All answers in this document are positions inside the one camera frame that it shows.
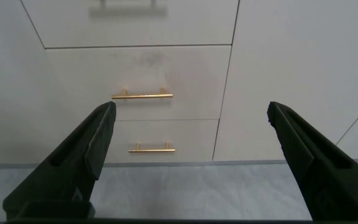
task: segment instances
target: white drawer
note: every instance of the white drawer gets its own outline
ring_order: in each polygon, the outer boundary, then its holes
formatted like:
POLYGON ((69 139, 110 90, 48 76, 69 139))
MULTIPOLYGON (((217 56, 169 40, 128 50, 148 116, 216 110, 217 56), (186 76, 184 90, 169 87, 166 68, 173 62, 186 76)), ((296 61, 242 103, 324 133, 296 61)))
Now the white drawer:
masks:
POLYGON ((78 118, 120 95, 173 98, 114 100, 117 120, 219 119, 230 46, 47 50, 67 107, 78 118))
POLYGON ((231 44, 237 0, 25 0, 46 48, 231 44))
POLYGON ((202 162, 212 161, 217 120, 116 121, 106 162, 202 162), (129 152, 165 148, 175 152, 129 152))

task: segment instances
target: gray floor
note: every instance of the gray floor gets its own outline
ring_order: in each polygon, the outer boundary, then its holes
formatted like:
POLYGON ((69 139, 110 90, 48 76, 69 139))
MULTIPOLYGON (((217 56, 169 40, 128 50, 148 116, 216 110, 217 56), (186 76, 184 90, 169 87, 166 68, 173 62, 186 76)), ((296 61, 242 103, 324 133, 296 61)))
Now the gray floor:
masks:
MULTIPOLYGON (((0 169, 2 200, 32 169, 0 169)), ((107 167, 91 201, 97 217, 310 220, 286 164, 107 167)))

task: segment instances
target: drawer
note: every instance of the drawer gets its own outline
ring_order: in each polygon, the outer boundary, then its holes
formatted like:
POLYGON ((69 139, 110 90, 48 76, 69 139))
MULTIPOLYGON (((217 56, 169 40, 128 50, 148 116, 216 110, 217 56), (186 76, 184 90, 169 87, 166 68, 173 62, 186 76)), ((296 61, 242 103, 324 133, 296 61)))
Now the drawer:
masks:
POLYGON ((46 48, 231 44, 237 0, 25 0, 46 48))
POLYGON ((67 107, 86 117, 111 95, 159 93, 173 98, 114 100, 117 120, 219 119, 230 46, 51 49, 67 107))
POLYGON ((116 121, 106 162, 203 162, 212 161, 217 120, 116 121), (164 149, 175 152, 129 152, 164 149))

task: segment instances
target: gold drawer handle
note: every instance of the gold drawer handle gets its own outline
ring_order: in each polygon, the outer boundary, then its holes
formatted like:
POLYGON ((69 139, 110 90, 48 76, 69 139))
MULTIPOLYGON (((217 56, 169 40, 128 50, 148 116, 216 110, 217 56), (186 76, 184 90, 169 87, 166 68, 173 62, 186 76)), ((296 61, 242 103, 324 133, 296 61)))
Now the gold drawer handle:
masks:
POLYGON ((165 143, 165 149, 140 149, 140 144, 136 143, 136 149, 130 149, 128 152, 175 152, 176 150, 169 148, 169 142, 165 143))
POLYGON ((128 90, 124 88, 122 90, 122 95, 111 96, 112 99, 121 100, 121 99, 147 99, 147 98, 172 98, 173 93, 166 93, 165 88, 161 87, 159 94, 148 94, 148 95, 128 95, 128 90))

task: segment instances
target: baseboard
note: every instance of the baseboard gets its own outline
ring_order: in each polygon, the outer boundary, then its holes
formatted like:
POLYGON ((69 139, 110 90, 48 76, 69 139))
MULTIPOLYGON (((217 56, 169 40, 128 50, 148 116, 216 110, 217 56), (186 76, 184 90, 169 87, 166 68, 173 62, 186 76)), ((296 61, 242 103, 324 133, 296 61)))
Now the baseboard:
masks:
MULTIPOLYGON (((221 166, 221 165, 255 165, 285 164, 286 160, 265 161, 211 161, 211 162, 139 162, 139 163, 105 163, 104 167, 154 167, 154 166, 221 166)), ((38 164, 0 164, 0 169, 34 169, 38 164)))

